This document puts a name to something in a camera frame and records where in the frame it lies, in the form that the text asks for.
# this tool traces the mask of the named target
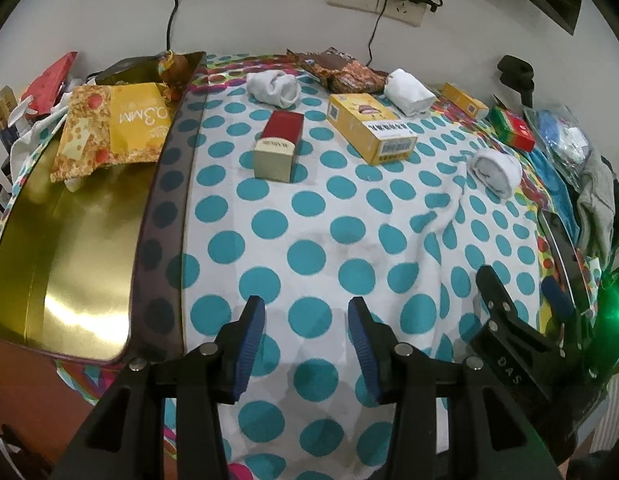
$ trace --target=white towel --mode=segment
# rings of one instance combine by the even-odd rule
[[[248,74],[248,92],[257,101],[289,108],[301,95],[301,85],[283,70],[265,70]]]
[[[504,200],[512,197],[523,179],[523,168],[515,156],[490,148],[478,150],[467,165],[478,180]]]
[[[387,76],[385,97],[397,105],[407,117],[427,110],[436,101],[436,96],[425,88],[423,83],[402,68],[397,68]]]

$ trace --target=open box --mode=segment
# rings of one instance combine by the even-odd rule
[[[0,339],[98,364],[182,355],[188,140],[207,96],[205,54],[196,62],[156,164],[99,169],[71,193],[50,182],[58,139],[45,148],[1,233]],[[174,172],[181,184],[161,186]]]

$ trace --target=clear plastic bag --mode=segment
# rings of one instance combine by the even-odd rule
[[[569,108],[536,110],[525,108],[525,119],[539,148],[568,184],[581,191],[581,173],[591,145]]]

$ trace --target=metal rivet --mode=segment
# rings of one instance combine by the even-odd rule
[[[199,346],[198,351],[203,355],[214,355],[218,352],[219,346],[212,341],[208,341],[207,343],[203,343]]]
[[[465,360],[465,364],[472,370],[480,370],[483,367],[483,359],[472,355]]]
[[[411,346],[409,343],[398,343],[394,347],[394,351],[397,353],[397,355],[401,355],[403,357],[407,357],[407,356],[410,356],[411,354],[413,354],[414,347]]]
[[[135,357],[130,361],[128,367],[130,367],[130,370],[133,372],[140,372],[147,363],[148,362],[145,361],[145,359],[143,359],[142,357]]]

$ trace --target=small yellow box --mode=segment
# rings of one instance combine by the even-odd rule
[[[485,119],[487,117],[489,108],[487,108],[487,106],[485,106],[478,99],[474,99],[474,97],[466,94],[460,88],[450,83],[445,83],[441,94],[443,97],[448,98],[452,103],[457,105],[472,119],[480,121],[481,119]]]
[[[371,166],[405,160],[416,145],[407,124],[369,94],[331,95],[327,120]]]

